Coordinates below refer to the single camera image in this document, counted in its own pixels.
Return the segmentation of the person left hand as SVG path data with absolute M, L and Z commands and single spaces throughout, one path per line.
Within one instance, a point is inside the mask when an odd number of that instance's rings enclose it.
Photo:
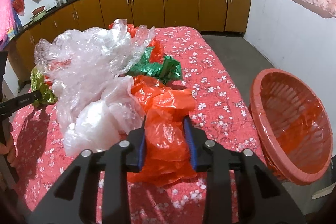
M 15 148 L 13 136 L 11 134 L 9 135 L 9 138 L 6 141 L 6 144 L 1 143 L 0 153 L 1 155 L 5 156 L 10 166 L 12 167 L 16 166 L 17 164 L 16 148 Z

